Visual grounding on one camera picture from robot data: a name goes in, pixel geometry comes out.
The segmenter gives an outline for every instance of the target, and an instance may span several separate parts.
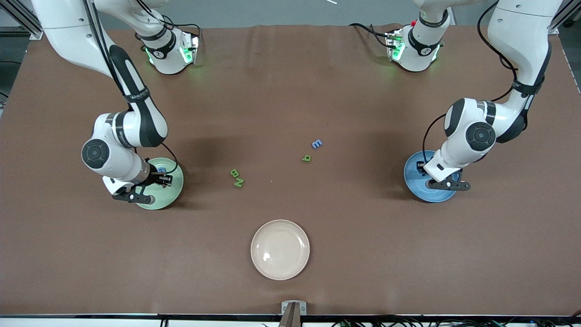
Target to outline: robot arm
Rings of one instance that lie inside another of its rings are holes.
[[[560,0],[500,0],[488,28],[490,43],[518,66],[507,102],[463,98],[448,110],[447,141],[424,166],[436,182],[481,159],[495,143],[508,142],[526,127],[528,109],[544,81],[551,55],[547,28]]]
[[[146,46],[149,61],[160,73],[179,73],[194,63],[199,45],[198,35],[166,25],[163,16],[151,9],[159,8],[169,0],[94,1],[100,12],[122,20],[135,30]]]
[[[55,51],[75,65],[113,78],[128,103],[126,111],[97,118],[91,139],[83,146],[83,162],[103,175],[114,198],[153,203],[148,196],[139,201],[124,196],[135,185],[171,183],[132,150],[160,145],[167,137],[167,123],[131,58],[101,30],[91,1],[33,0],[33,5]]]
[[[388,40],[388,44],[395,49],[388,49],[388,55],[403,69],[420,72],[436,59],[442,36],[450,25],[447,8],[469,5],[480,0],[413,1],[419,8],[418,20],[394,31],[393,40]]]

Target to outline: gray floor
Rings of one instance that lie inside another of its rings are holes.
[[[458,24],[476,24],[480,14],[494,0],[454,8]],[[255,25],[348,25],[407,24],[417,18],[418,9],[404,0],[172,0],[159,12],[175,23],[196,23],[203,28],[249,27]],[[121,21],[101,15],[106,29],[127,29]],[[560,28],[561,41],[572,71],[581,79],[581,22],[569,29]],[[0,37],[0,61],[21,62],[28,44],[26,38]],[[0,91],[9,94],[19,65],[0,63]]]

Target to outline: wire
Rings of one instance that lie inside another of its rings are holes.
[[[175,172],[176,169],[178,169],[178,166],[179,166],[178,158],[175,156],[173,151],[170,148],[168,148],[168,146],[165,143],[162,142],[162,145],[169,151],[169,153],[171,153],[172,157],[174,157],[175,167],[174,167],[174,169],[172,169],[171,171],[166,173],[166,174],[171,174],[171,173]]]
[[[94,20],[93,16],[91,15],[91,10],[89,9],[89,4],[88,4],[87,0],[84,0],[83,4],[85,5],[85,10],[87,11],[87,17],[89,18],[89,25],[91,26],[91,30],[92,30],[93,34],[95,34],[95,41],[97,43],[97,46],[99,47],[99,50],[101,51],[101,55],[103,56],[103,59],[105,60],[105,64],[107,65],[107,68],[109,68],[109,73],[111,74],[111,78],[113,79],[113,81],[115,81],[115,84],[117,85],[119,90],[121,92],[123,92],[123,88],[121,86],[121,83],[119,82],[119,78],[117,77],[117,74],[115,73],[113,61],[111,60],[111,54],[109,53],[109,50],[107,48],[107,44],[105,43],[105,37],[103,35],[103,28],[101,26],[101,21],[99,20],[99,13],[97,12],[97,8],[95,7],[95,4],[93,3],[92,7],[93,7],[93,11],[95,13],[95,20]]]
[[[446,117],[446,114],[443,114],[442,116],[439,116],[438,118],[434,119],[434,121],[430,124],[430,126],[428,126],[428,129],[426,130],[426,133],[424,134],[424,139],[422,140],[422,154],[424,155],[424,163],[427,164],[428,160],[426,159],[426,138],[428,138],[428,133],[430,132],[430,129],[432,128],[432,126],[434,126],[434,124],[442,119]]]
[[[168,317],[162,317],[162,321],[159,323],[159,327],[168,327],[170,324],[170,319]]]
[[[489,11],[491,11],[492,8],[494,8],[497,4],[498,4],[498,1],[493,3],[490,7],[488,7],[488,9],[484,10],[482,15],[480,15],[480,18],[478,19],[478,23],[476,24],[476,30],[478,31],[478,36],[480,36],[480,39],[482,40],[482,42],[484,42],[484,44],[486,44],[487,47],[489,47],[492,51],[494,51],[495,54],[498,54],[498,57],[500,58],[500,63],[502,64],[502,66],[505,67],[506,69],[509,69],[510,71],[512,71],[512,78],[514,80],[516,80],[518,68],[515,68],[515,66],[508,60],[508,58],[506,58],[506,56],[504,56],[502,53],[500,53],[500,51],[496,50],[496,48],[493,47],[492,44],[490,44],[490,42],[488,42],[488,40],[482,34],[482,29],[480,28],[480,25],[482,24],[482,19],[484,18],[484,16]],[[503,95],[501,95],[498,98],[495,98],[491,101],[492,102],[498,101],[498,100],[506,97],[510,93],[510,91],[512,91],[512,84],[511,84],[511,87],[508,89],[508,91],[506,91]]]
[[[512,84],[511,84],[511,87],[503,95],[499,96],[498,98],[492,99],[491,101],[495,102],[495,101],[498,101],[498,100],[506,97],[510,93],[510,91],[512,91]]]
[[[369,27],[367,27],[363,24],[360,24],[360,23],[349,24],[349,26],[361,27],[362,29],[368,31],[369,33],[374,33],[377,36],[383,36],[383,37],[385,36],[384,33],[379,33],[379,32],[376,32],[374,30],[371,30]]]
[[[198,33],[200,36],[202,36],[202,28],[200,28],[197,24],[175,24],[171,18],[169,18],[166,15],[162,15],[163,19],[159,19],[157,18],[151,11],[151,8],[149,8],[147,6],[147,4],[145,4],[143,2],[143,0],[136,0],[137,3],[140,5],[141,8],[143,8],[143,10],[151,17],[155,18],[158,22],[164,24],[164,28],[171,30],[170,28],[167,27],[167,25],[173,27],[187,27],[187,26],[195,26],[198,29]]]
[[[378,41],[378,42],[379,42],[381,45],[383,45],[383,46],[384,46],[384,47],[386,47],[386,48],[390,48],[390,49],[395,49],[395,48],[396,48],[396,46],[395,46],[395,45],[387,45],[387,44],[383,43],[383,42],[382,42],[382,41],[379,39],[379,37],[377,36],[377,33],[376,33],[376,32],[375,32],[375,30],[373,29],[373,24],[372,24],[372,25],[370,25],[370,26],[369,26],[369,28],[370,28],[370,29],[371,29],[371,31],[373,32],[373,36],[375,36],[375,39],[376,39],[376,40],[377,40],[377,41]]]
[[[393,32],[393,31],[395,31],[395,30],[386,31],[386,32],[384,32],[384,33],[379,33],[379,32],[376,32],[376,31],[374,30],[374,28],[373,28],[373,24],[371,24],[369,27],[366,27],[365,25],[362,25],[362,24],[360,24],[360,23],[353,23],[353,24],[349,24],[349,26],[355,26],[355,27],[361,27],[361,28],[363,28],[364,30],[366,30],[366,31],[368,31],[369,33],[373,34],[373,36],[375,36],[375,39],[376,39],[376,40],[377,40],[377,41],[378,41],[378,42],[379,42],[381,45],[383,45],[383,46],[384,46],[384,47],[386,47],[386,48],[390,48],[390,49],[395,49],[395,48],[396,48],[394,45],[388,45],[388,44],[385,44],[385,43],[383,43],[383,42],[382,42],[382,41],[379,39],[379,37],[380,37],[380,36],[381,36],[381,37],[385,37],[385,33],[390,33],[390,32]]]

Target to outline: small blue object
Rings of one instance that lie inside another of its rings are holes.
[[[434,151],[426,150],[426,158],[428,161],[432,159]],[[418,171],[416,163],[418,161],[424,161],[424,155],[422,151],[412,154],[412,156],[407,160],[406,165],[403,168],[403,178],[406,180],[406,185],[412,193],[418,198],[426,202],[444,202],[449,200],[456,191],[446,191],[446,190],[434,190],[430,189],[427,183],[432,179],[430,175],[422,176]],[[460,174],[452,174],[454,180],[460,179]]]
[[[320,147],[321,145],[323,145],[323,142],[321,142],[321,140],[317,140],[317,141],[313,142],[313,149],[316,149],[316,148]]]

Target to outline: beige plate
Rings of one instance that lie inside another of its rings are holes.
[[[264,276],[274,280],[298,275],[309,260],[309,239],[297,224],[279,219],[258,229],[250,248],[252,262]]]

